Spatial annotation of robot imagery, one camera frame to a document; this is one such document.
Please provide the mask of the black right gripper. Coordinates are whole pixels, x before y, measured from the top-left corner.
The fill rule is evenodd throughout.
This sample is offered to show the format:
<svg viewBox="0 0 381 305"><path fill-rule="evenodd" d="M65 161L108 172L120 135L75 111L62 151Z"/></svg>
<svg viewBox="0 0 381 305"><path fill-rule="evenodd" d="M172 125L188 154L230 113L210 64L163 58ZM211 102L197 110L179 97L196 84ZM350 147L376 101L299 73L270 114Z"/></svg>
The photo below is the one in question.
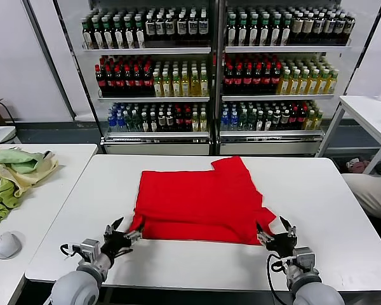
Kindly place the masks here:
<svg viewBox="0 0 381 305"><path fill-rule="evenodd" d="M277 253L280 258L290 257L297 245L296 227L292 226L284 217L280 216L279 218L286 230L285 233L271 236L264 231L259 223L256 223L257 239L268 251Z"/></svg>

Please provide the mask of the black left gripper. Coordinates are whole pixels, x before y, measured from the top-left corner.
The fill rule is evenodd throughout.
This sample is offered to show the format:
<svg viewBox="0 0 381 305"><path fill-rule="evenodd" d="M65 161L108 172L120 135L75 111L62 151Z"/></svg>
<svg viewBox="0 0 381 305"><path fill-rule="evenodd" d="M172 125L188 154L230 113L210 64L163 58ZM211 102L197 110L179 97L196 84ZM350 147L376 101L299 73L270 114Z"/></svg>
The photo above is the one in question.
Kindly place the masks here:
<svg viewBox="0 0 381 305"><path fill-rule="evenodd" d="M107 225L105 229L104 244L101 246L100 251L110 260L132 252L132 241L138 241L142 238L143 224L127 233L116 231L123 219L124 217L115 220L111 225Z"/></svg>

